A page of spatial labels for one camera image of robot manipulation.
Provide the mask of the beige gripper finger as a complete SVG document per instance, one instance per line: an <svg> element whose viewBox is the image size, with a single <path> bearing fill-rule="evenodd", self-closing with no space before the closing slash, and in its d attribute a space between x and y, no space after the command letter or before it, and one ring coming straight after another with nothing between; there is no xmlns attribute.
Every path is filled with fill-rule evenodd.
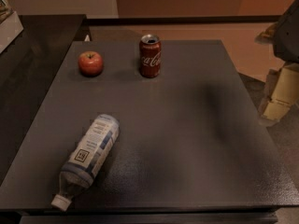
<svg viewBox="0 0 299 224"><path fill-rule="evenodd" d="M259 123L269 127L280 122L299 101L299 64L284 63L279 70L270 69L266 76Z"/></svg>

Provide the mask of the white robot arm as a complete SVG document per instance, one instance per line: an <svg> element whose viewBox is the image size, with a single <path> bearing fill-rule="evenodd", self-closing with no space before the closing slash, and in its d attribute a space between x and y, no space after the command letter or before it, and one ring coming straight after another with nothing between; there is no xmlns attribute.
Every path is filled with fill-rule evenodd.
<svg viewBox="0 0 299 224"><path fill-rule="evenodd" d="M284 61L279 70L269 70L258 108L259 122L269 127L280 122L299 100L299 0L257 40L271 43L274 55Z"/></svg>

